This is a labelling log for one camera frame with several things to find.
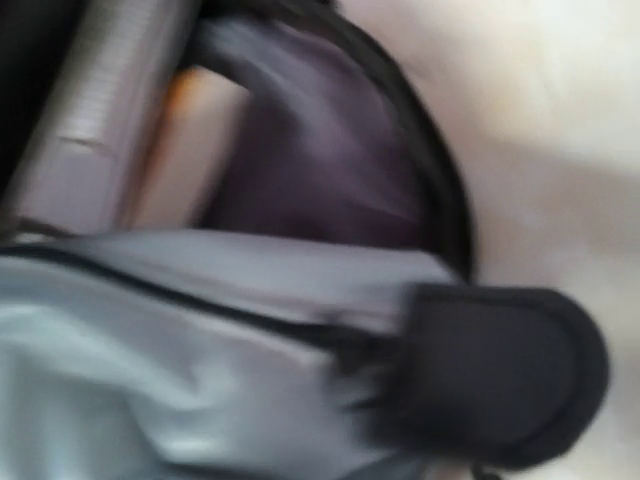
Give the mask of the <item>red student backpack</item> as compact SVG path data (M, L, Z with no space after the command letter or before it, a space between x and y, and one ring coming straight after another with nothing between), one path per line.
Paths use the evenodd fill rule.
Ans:
M92 1L1 5L9 189ZM197 1L118 221L432 253L475 273L457 165L399 65L332 1Z

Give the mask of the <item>grey fabric pouch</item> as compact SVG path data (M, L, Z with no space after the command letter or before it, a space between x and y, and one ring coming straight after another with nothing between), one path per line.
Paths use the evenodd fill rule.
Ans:
M5 479L478 479L565 454L609 386L548 289L415 251L196 231L1 251Z

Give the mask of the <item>white large book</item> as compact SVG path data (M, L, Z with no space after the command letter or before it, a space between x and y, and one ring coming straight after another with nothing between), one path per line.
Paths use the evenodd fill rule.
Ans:
M118 221L197 1L92 1L9 189L11 219L86 235Z

